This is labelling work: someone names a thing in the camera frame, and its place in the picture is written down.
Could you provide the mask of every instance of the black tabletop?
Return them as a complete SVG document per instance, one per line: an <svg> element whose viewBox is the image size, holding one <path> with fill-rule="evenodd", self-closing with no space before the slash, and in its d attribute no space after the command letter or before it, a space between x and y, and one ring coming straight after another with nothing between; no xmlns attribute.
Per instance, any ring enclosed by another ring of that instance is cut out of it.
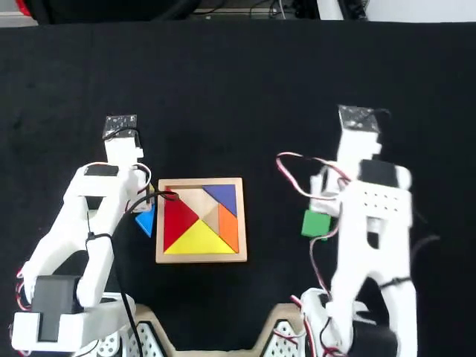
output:
<svg viewBox="0 0 476 357"><path fill-rule="evenodd" d="M273 305L317 283L300 236L308 200L274 156L335 158L339 103L392 111L381 118L381 158L412 172L425 230L442 237L413 267L419 355L466 352L475 37L476 25L306 21L0 30L1 354L14 356L15 272L48 232L75 170L106 158L103 123L117 114L138 115L154 179L243 177L248 232L247 263L156 265L154 239L131 218L117 236L127 292L179 350L251 347ZM291 165L305 186L320 169ZM327 281L335 244L316 248ZM84 257L73 261L78 269ZM361 296L378 312L374 288Z"/></svg>

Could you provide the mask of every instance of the green cube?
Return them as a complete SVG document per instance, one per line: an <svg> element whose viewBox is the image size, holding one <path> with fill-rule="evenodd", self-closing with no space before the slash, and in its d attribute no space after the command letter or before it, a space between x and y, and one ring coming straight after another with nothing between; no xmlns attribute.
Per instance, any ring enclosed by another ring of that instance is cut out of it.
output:
<svg viewBox="0 0 476 357"><path fill-rule="evenodd" d="M317 237L328 234L330 229L330 216L319 212L307 210L304 214L303 229L301 234L306 237Z"/></svg>

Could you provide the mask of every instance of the robotic arm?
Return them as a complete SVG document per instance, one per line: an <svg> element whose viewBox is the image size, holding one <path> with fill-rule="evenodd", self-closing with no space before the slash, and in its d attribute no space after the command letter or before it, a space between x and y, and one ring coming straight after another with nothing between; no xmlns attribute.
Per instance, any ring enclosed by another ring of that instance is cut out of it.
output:
<svg viewBox="0 0 476 357"><path fill-rule="evenodd" d="M104 294L114 259L109 238L87 240L89 233L114 233L129 202L148 189L138 170L136 117L108 117L104 129L107 163L80 167L63 198L51 230L39 241L19 276L31 312L17 312L12 345L16 350L74 352L128 323L119 294ZM137 211L149 210L146 202ZM82 277L52 275L75 251L87 250ZM127 297L131 310L134 300Z"/></svg>
<svg viewBox="0 0 476 357"><path fill-rule="evenodd" d="M326 346L348 356L364 356L366 351L366 356L416 357L417 304L408 236L411 175L404 167L372 159L381 148L375 113L367 108L339 108L342 136L335 165L349 176L346 187L341 190L336 171L329 171L324 186L325 173L311 178L312 195L338 194L335 200L311 199L310 203L311 210L339 217L338 265L332 297L323 301L324 290L310 289L301 297L302 311L312 325L314 341L322 337ZM368 240L372 234L377 237L374 246ZM357 312L367 310L355 301L367 277L379 284L390 331L369 321L356 324ZM318 342L316 346L322 356L323 347Z"/></svg>

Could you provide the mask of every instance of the blue puzzle piece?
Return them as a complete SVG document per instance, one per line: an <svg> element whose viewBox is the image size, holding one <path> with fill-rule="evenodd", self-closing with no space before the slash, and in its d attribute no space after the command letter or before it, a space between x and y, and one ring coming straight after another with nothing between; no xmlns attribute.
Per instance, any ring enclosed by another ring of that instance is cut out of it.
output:
<svg viewBox="0 0 476 357"><path fill-rule="evenodd" d="M141 214L138 214L135 217L135 221L138 223L139 227L142 228L142 231L147 234L147 236L150 238L152 236L152 226L154 224L154 206L152 206L152 210L149 212L143 212Z"/></svg>
<svg viewBox="0 0 476 357"><path fill-rule="evenodd" d="M237 216L237 194L234 184L208 184L203 186L203 189L235 217Z"/></svg>

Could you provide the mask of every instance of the yellow triangle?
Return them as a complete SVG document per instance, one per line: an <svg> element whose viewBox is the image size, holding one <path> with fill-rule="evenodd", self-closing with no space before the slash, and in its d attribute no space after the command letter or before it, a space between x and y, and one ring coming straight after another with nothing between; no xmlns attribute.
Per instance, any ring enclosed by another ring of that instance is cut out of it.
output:
<svg viewBox="0 0 476 357"><path fill-rule="evenodd" d="M235 252L199 219L164 254L235 254Z"/></svg>

